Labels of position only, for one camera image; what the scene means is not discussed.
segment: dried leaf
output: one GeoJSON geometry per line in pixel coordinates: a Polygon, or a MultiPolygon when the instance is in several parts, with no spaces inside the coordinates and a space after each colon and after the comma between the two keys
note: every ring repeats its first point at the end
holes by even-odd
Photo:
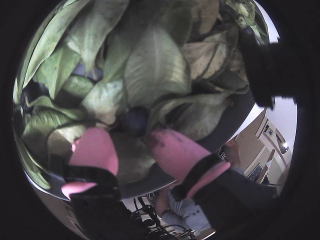
{"type": "Polygon", "coordinates": [[[128,184],[144,179],[155,163],[147,146],[125,133],[114,132],[111,138],[119,160],[118,182],[128,184]]]}
{"type": "Polygon", "coordinates": [[[32,53],[26,70],[23,88],[27,86],[40,64],[53,53],[73,19],[90,1],[91,0],[76,1],[62,9],[52,18],[32,53]]]}
{"type": "Polygon", "coordinates": [[[226,99],[228,95],[224,92],[188,97],[193,104],[181,115],[173,129],[194,141],[205,138],[215,130],[225,109],[232,105],[232,101],[226,99]]]}
{"type": "Polygon", "coordinates": [[[40,96],[28,105],[30,107],[34,106],[33,114],[39,113],[42,108],[48,108],[60,112],[74,121],[82,121],[86,119],[86,115],[81,110],[59,107],[52,103],[51,99],[47,96],[40,96]]]}
{"type": "Polygon", "coordinates": [[[215,74],[228,57],[228,52],[225,32],[209,36],[203,42],[186,44],[183,54],[190,64],[191,79],[198,81],[215,74]]]}
{"type": "Polygon", "coordinates": [[[66,115],[51,109],[45,109],[32,115],[22,134],[22,141],[32,155],[41,161],[48,159],[47,139],[57,127],[71,124],[73,121],[66,115]]]}
{"type": "Polygon", "coordinates": [[[129,0],[95,0],[68,33],[68,46],[78,52],[88,74],[95,67],[99,49],[108,33],[116,26],[129,0]]]}
{"type": "Polygon", "coordinates": [[[55,99],[80,59],[77,53],[62,45],[40,65],[33,80],[44,84],[49,90],[50,97],[55,99]]]}
{"type": "Polygon", "coordinates": [[[192,9],[192,21],[200,22],[199,33],[207,34],[214,26],[219,14],[219,0],[195,0],[198,4],[192,9]]]}
{"type": "Polygon", "coordinates": [[[128,103],[149,108],[159,98],[191,90],[189,66],[169,34],[149,25],[124,71],[128,103]]]}
{"type": "Polygon", "coordinates": [[[100,120],[112,125],[116,117],[125,111],[123,80],[100,81],[80,104],[92,120],[100,120]]]}
{"type": "Polygon", "coordinates": [[[249,83],[246,73],[245,62],[242,57],[241,51],[236,48],[229,62],[229,69],[238,74],[238,76],[244,80],[247,84],[249,83]]]}

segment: hand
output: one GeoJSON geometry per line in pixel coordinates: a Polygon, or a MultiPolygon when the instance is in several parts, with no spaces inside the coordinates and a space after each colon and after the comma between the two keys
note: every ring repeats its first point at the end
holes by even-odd
{"type": "Polygon", "coordinates": [[[156,129],[146,142],[159,166],[180,183],[199,160],[211,154],[172,129],[156,129]]]}
{"type": "Polygon", "coordinates": [[[236,169],[237,167],[240,167],[240,151],[237,141],[235,139],[231,139],[224,145],[223,149],[226,160],[231,164],[230,168],[236,169]]]}
{"type": "MultiPolygon", "coordinates": [[[[155,161],[163,171],[183,183],[190,170],[212,153],[192,141],[183,134],[172,129],[158,128],[147,138],[147,145],[155,161]]],[[[196,192],[214,181],[230,167],[230,163],[222,161],[199,179],[187,193],[187,198],[192,198],[196,192]]]]}
{"type": "MultiPolygon", "coordinates": [[[[72,144],[72,151],[69,165],[102,168],[114,175],[118,172],[119,164],[114,144],[109,133],[102,128],[89,128],[72,144]]],[[[70,199],[70,194],[84,192],[96,185],[94,182],[68,182],[61,191],[70,199]]]]}

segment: dark background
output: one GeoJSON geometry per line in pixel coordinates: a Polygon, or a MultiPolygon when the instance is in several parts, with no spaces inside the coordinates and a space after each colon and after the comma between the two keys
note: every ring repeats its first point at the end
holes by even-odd
{"type": "MultiPolygon", "coordinates": [[[[19,60],[37,26],[58,2],[11,0],[0,3],[0,240],[80,239],[47,210],[32,190],[18,159],[11,127],[12,89],[19,60]]],[[[320,3],[318,0],[259,0],[259,3],[274,21],[279,35],[286,36],[302,58],[307,69],[303,84],[308,93],[305,104],[298,108],[294,159],[283,190],[282,210],[268,220],[256,222],[260,227],[247,239],[317,239],[320,223],[317,140],[320,133],[320,3]]]]}

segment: green leaf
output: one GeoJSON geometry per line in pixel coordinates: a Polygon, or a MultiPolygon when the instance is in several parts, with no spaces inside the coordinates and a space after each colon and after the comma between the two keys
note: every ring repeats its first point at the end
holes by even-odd
{"type": "Polygon", "coordinates": [[[158,124],[167,126],[167,124],[169,124],[166,118],[167,114],[185,104],[192,104],[192,101],[187,98],[178,98],[162,101],[157,104],[150,112],[146,128],[147,133],[151,133],[158,124]]]}
{"type": "Polygon", "coordinates": [[[48,153],[62,156],[65,159],[70,159],[73,153],[72,143],[81,138],[85,131],[94,125],[95,124],[93,122],[88,122],[68,125],[54,130],[48,137],[48,153]]]}
{"type": "Polygon", "coordinates": [[[100,81],[80,104],[92,120],[112,125],[117,116],[125,111],[124,83],[122,79],[100,81]]]}
{"type": "Polygon", "coordinates": [[[88,78],[71,75],[62,86],[62,90],[73,97],[84,99],[93,87],[94,83],[88,78]]]}
{"type": "Polygon", "coordinates": [[[81,110],[65,109],[65,108],[59,107],[54,103],[52,103],[51,99],[47,96],[40,96],[28,105],[30,107],[34,106],[34,109],[33,109],[34,114],[41,112],[43,108],[49,108],[66,115],[68,118],[74,121],[82,121],[86,119],[86,115],[81,110]]]}
{"type": "Polygon", "coordinates": [[[190,69],[170,35],[150,24],[132,51],[124,71],[131,106],[149,108],[168,94],[191,90],[190,69]]]}
{"type": "Polygon", "coordinates": [[[193,104],[181,115],[173,129],[194,141],[205,138],[217,127],[222,113],[232,105],[228,92],[188,97],[193,104]]]}
{"type": "Polygon", "coordinates": [[[52,18],[32,53],[32,57],[27,66],[23,88],[28,85],[40,64],[50,57],[68,26],[90,1],[91,0],[76,1],[62,9],[52,18]]]}
{"type": "Polygon", "coordinates": [[[143,0],[128,6],[123,17],[110,33],[108,52],[103,68],[103,80],[123,78],[127,60],[142,33],[153,18],[154,8],[159,8],[162,1],[143,0]]]}
{"type": "Polygon", "coordinates": [[[96,66],[102,70],[105,68],[104,52],[106,48],[106,43],[103,43],[95,59],[96,66]]]}
{"type": "Polygon", "coordinates": [[[118,182],[128,184],[144,179],[155,163],[147,146],[141,139],[125,133],[114,132],[111,138],[119,160],[118,182]]]}
{"type": "Polygon", "coordinates": [[[80,59],[77,53],[62,45],[40,65],[33,80],[44,84],[49,90],[50,97],[55,99],[80,59]]]}
{"type": "Polygon", "coordinates": [[[72,122],[70,118],[60,112],[45,109],[32,115],[21,139],[37,160],[46,161],[48,159],[47,139],[49,134],[57,127],[68,125],[72,122]]]}
{"type": "Polygon", "coordinates": [[[214,26],[219,14],[219,0],[195,0],[198,4],[192,9],[192,21],[200,22],[199,33],[207,34],[214,26]]]}
{"type": "Polygon", "coordinates": [[[17,136],[14,136],[14,139],[18,148],[20,160],[28,176],[39,187],[45,190],[50,189],[51,187],[49,183],[42,176],[42,172],[40,171],[39,167],[35,164],[36,161],[34,160],[33,156],[29,153],[29,151],[26,149],[23,142],[17,136]]]}
{"type": "Polygon", "coordinates": [[[14,104],[18,105],[20,103],[20,95],[19,95],[19,89],[18,89],[18,79],[15,78],[14,85],[13,85],[13,95],[12,95],[12,100],[14,104]]]}
{"type": "Polygon", "coordinates": [[[94,83],[86,77],[71,75],[64,83],[54,103],[63,108],[77,108],[94,87],[94,83]]]}
{"type": "Polygon", "coordinates": [[[73,4],[76,1],[81,1],[81,0],[68,0],[66,1],[62,6],[61,6],[61,10],[68,7],[69,5],[73,4]]]}
{"type": "Polygon", "coordinates": [[[124,77],[126,61],[134,46],[133,39],[125,37],[126,35],[127,32],[117,32],[110,40],[103,68],[103,81],[106,83],[115,76],[124,77]]]}
{"type": "Polygon", "coordinates": [[[223,66],[228,57],[226,33],[209,36],[203,42],[188,43],[183,47],[183,54],[190,64],[193,81],[209,78],[223,66]]]}
{"type": "Polygon", "coordinates": [[[27,45],[26,51],[23,54],[23,61],[20,63],[18,71],[17,71],[17,95],[18,95],[18,102],[20,101],[20,96],[22,93],[22,89],[24,86],[25,78],[26,78],[26,73],[28,70],[29,62],[31,59],[31,56],[35,50],[35,47],[41,38],[41,36],[44,33],[44,30],[46,29],[48,23],[51,21],[51,19],[54,17],[54,15],[58,12],[60,9],[61,4],[57,5],[49,14],[48,16],[44,19],[44,21],[41,23],[35,34],[32,36],[29,44],[27,45]]]}
{"type": "Polygon", "coordinates": [[[269,35],[268,34],[268,26],[267,26],[267,23],[266,23],[264,17],[262,16],[262,14],[260,15],[260,14],[256,13],[254,22],[255,22],[256,27],[261,35],[264,35],[264,36],[269,35]]]}
{"type": "Polygon", "coordinates": [[[128,3],[129,0],[95,0],[70,29],[67,44],[81,55],[86,74],[94,69],[99,49],[119,22],[128,3]]]}
{"type": "Polygon", "coordinates": [[[250,26],[250,28],[254,31],[254,34],[259,38],[260,42],[262,41],[260,32],[256,25],[250,26]]]}
{"type": "Polygon", "coordinates": [[[188,41],[192,30],[191,6],[186,0],[172,0],[159,19],[161,26],[179,46],[183,46],[188,41]]]}
{"type": "Polygon", "coordinates": [[[211,80],[210,83],[223,90],[238,94],[245,94],[249,90],[248,83],[230,69],[226,69],[220,76],[211,80]]]}

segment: white wall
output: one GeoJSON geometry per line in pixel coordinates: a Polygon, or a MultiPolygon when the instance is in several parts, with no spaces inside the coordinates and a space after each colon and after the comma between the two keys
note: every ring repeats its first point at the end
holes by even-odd
{"type": "Polygon", "coordinates": [[[293,152],[297,130],[297,105],[294,101],[276,97],[274,110],[268,109],[265,116],[278,129],[293,152]]]}

